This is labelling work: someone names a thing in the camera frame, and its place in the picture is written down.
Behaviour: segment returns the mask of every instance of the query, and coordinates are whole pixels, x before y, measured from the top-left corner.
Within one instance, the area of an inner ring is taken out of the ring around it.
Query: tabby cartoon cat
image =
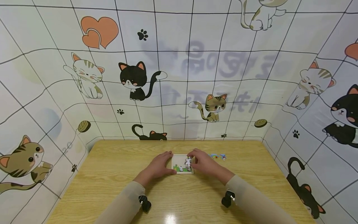
[[[81,93],[86,98],[101,99],[103,93],[96,85],[97,82],[102,81],[102,74],[104,68],[96,66],[90,61],[82,60],[79,56],[71,53],[73,59],[73,69],[67,65],[63,69],[68,72],[76,81],[76,85]]]
[[[282,6],[287,0],[259,0],[262,5],[253,16],[250,26],[245,22],[245,12],[247,0],[239,0],[241,2],[241,25],[245,29],[251,30],[267,30],[272,26],[272,17],[282,16],[286,10],[280,10],[276,7]]]
[[[207,120],[208,122],[217,122],[219,121],[218,113],[225,109],[226,97],[227,94],[221,96],[213,96],[211,94],[208,95],[205,102],[205,109],[209,112],[209,115],[206,118],[204,116],[203,106],[199,102],[190,102],[189,107],[198,108],[203,120]]]
[[[300,75],[302,80],[286,103],[287,106],[299,110],[308,106],[310,94],[319,95],[336,84],[331,73],[326,69],[319,68],[316,61],[311,64],[308,70],[302,70]]]
[[[44,149],[35,142],[31,142],[24,135],[19,147],[10,155],[0,157],[0,169],[12,177],[23,177],[31,174],[34,181],[31,185],[21,185],[11,182],[0,184],[0,194],[7,190],[29,190],[43,182],[52,170],[52,165],[42,161]]]

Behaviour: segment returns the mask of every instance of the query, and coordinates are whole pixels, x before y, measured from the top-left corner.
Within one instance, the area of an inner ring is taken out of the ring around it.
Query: wooden table
[[[97,142],[48,224],[93,223],[154,156],[170,150],[186,154],[193,148],[226,154],[225,161],[216,161],[258,188],[297,223],[315,224],[261,142],[139,140]],[[228,209],[221,204],[225,192],[220,182],[199,172],[169,176],[148,187],[152,208],[148,214],[140,211],[132,223],[253,223],[235,204]]]

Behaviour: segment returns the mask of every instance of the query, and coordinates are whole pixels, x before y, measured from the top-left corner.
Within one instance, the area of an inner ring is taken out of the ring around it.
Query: cat tail
[[[150,79],[149,92],[148,92],[148,94],[145,96],[145,99],[147,99],[148,97],[150,97],[150,95],[152,95],[154,83],[155,83],[157,80],[165,79],[165,78],[167,78],[167,77],[168,77],[168,75],[167,75],[165,72],[162,72],[162,71],[157,71],[157,72],[155,72],[155,73],[152,75],[152,78]]]
[[[191,107],[191,108],[198,108],[200,110],[200,114],[202,116],[202,119],[203,120],[208,120],[204,116],[203,106],[199,102],[196,102],[196,101],[190,102],[188,106]]]
[[[303,165],[303,163],[296,157],[291,157],[290,160],[289,160],[289,163],[287,164],[287,166],[289,167],[289,173],[292,174],[291,172],[291,165],[292,163],[296,161],[298,162],[298,164],[300,165],[301,169],[304,170],[305,169],[305,166]]]
[[[140,137],[140,135],[136,133],[135,127],[143,128],[143,126],[141,126],[140,124],[135,124],[135,125],[132,126],[132,132],[133,132],[136,136]]]
[[[349,145],[354,147],[354,148],[358,148],[358,144],[356,144],[356,143],[350,143]]]
[[[241,2],[241,26],[245,29],[249,29],[250,26],[245,22],[245,12],[246,12],[246,3],[247,0],[239,0]]]
[[[88,33],[90,32],[90,31],[94,31],[94,32],[96,32],[97,34],[98,34],[98,47],[97,46],[88,46],[88,45],[86,45],[87,47],[93,47],[93,48],[96,48],[96,49],[100,49],[100,45],[101,45],[101,41],[102,41],[102,38],[101,38],[101,34],[97,31],[97,30],[95,30],[95,29],[93,29],[93,28],[88,28],[87,30],[86,30],[86,34],[87,34],[87,36],[88,36]]]
[[[33,183],[33,184],[30,184],[30,185],[21,185],[21,184],[11,183],[11,182],[1,183],[0,184],[0,194],[4,193],[7,190],[22,190],[22,191],[26,191],[26,190],[34,188],[38,183]]]
[[[63,69],[64,69],[66,72],[68,72],[68,73],[72,76],[74,82],[76,83],[77,88],[79,89],[80,92],[82,92],[82,91],[81,91],[81,83],[80,83],[80,81],[76,78],[76,77],[78,77],[77,74],[76,74],[76,72],[75,72],[71,67],[69,67],[69,66],[67,66],[67,65],[64,65],[64,66],[63,66]]]

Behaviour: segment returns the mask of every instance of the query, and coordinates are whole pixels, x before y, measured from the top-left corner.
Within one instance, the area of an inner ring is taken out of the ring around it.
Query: forearm
[[[138,182],[130,182],[112,203],[102,212],[94,224],[126,224],[141,208],[139,196],[144,195],[145,189]]]
[[[233,176],[226,188],[235,193],[235,204],[257,224],[296,224],[282,208],[238,176]]]

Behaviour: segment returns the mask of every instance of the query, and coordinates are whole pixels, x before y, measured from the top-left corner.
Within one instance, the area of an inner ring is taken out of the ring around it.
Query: calico cartoon cat
[[[322,131],[340,144],[358,148],[358,85],[351,86],[346,95],[334,102],[331,114],[337,121]]]
[[[209,115],[206,118],[204,116],[203,106],[199,102],[190,102],[189,107],[198,108],[203,120],[207,120],[208,122],[217,122],[219,121],[218,113],[225,109],[226,97],[227,94],[221,96],[213,96],[211,94],[208,95],[205,102],[205,109],[209,112]]]
[[[73,69],[67,65],[64,65],[63,69],[70,73],[76,81],[79,91],[83,93],[86,98],[101,99],[103,93],[96,83],[102,81],[102,74],[105,69],[96,66],[90,61],[80,59],[79,56],[74,53],[71,54],[73,59]]]
[[[305,169],[305,166],[298,158],[291,157],[287,165],[289,168],[289,174],[286,179],[295,190],[296,194],[300,197],[303,204],[310,208],[312,217],[314,219],[318,219],[319,214],[326,214],[326,211],[317,203],[316,199],[312,195],[312,189],[308,184],[302,184],[301,186],[298,184],[296,177],[291,172],[291,164],[294,161],[298,162],[302,170]]]
[[[318,67],[316,61],[314,61],[308,70],[302,70],[300,72],[301,81],[298,87],[292,93],[288,101],[287,106],[297,108],[299,110],[305,109],[310,102],[310,94],[321,94],[327,88],[330,88],[336,84],[335,79],[326,69]]]
[[[132,126],[132,131],[133,133],[139,137],[139,140],[166,140],[166,133],[156,133],[155,131],[151,131],[149,133],[149,137],[148,136],[145,136],[145,135],[139,135],[136,133],[135,131],[135,127],[140,127],[140,128],[143,128],[143,126],[141,126],[140,124],[135,124]]]
[[[26,191],[43,182],[52,170],[52,165],[42,161],[44,149],[24,135],[19,147],[10,155],[0,157],[0,169],[12,177],[23,177],[31,174],[34,181],[31,185],[11,182],[0,184],[0,194],[7,190]]]
[[[282,16],[286,13],[286,10],[280,10],[276,7],[282,6],[287,0],[259,0],[262,5],[253,16],[250,26],[245,22],[245,12],[247,0],[239,0],[241,2],[241,26],[245,29],[267,30],[272,26],[272,17]]]
[[[124,63],[118,63],[121,70],[120,79],[124,87],[131,89],[129,98],[131,100],[145,100],[152,94],[153,85],[155,81],[166,78],[168,75],[165,72],[158,71],[152,75],[150,79],[149,92],[144,94],[142,87],[147,83],[147,74],[145,65],[142,61],[138,62],[136,66],[129,66]]]

